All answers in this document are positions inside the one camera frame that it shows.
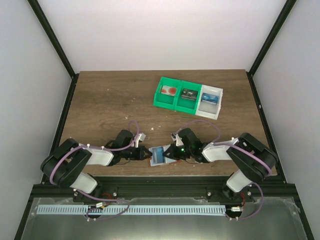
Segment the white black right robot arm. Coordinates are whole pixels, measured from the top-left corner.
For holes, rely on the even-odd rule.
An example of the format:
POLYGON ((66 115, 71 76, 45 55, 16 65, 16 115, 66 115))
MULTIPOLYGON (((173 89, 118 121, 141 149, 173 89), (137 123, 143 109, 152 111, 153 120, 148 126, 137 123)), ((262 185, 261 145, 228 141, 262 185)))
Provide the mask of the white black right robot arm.
POLYGON ((251 134, 244 132, 239 137, 223 142, 202 142, 190 128, 172 134, 174 143, 162 152, 164 158, 187 160, 198 163, 213 163, 231 160, 238 170, 231 174, 221 187, 226 199, 234 199, 243 188, 260 184, 272 174, 279 158, 274 151, 251 134))

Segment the brown leather card holder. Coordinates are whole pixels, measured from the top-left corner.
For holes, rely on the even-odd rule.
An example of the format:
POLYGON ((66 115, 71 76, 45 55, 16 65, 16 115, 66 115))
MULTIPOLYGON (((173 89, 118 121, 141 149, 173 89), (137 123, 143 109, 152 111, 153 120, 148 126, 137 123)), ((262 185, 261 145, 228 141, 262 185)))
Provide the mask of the brown leather card holder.
POLYGON ((150 147, 148 150, 152 153, 151 158, 148 160, 150 167, 158 167, 169 164, 176 164, 179 160, 171 159, 163 156, 164 152, 170 147, 170 145, 150 147))

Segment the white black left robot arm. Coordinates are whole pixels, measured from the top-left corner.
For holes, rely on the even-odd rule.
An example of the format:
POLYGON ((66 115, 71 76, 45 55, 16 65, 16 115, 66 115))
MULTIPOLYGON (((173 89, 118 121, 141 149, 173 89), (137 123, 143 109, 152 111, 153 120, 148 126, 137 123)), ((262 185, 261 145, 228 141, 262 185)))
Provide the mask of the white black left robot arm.
POLYGON ((151 158, 152 152, 141 145, 145 137, 144 133, 133 134, 123 129, 115 140, 104 146, 84 145, 69 138, 42 162, 40 170, 53 185, 90 195, 99 184, 93 176, 84 172, 84 168, 91 165, 112 167, 121 159, 143 161, 151 158))

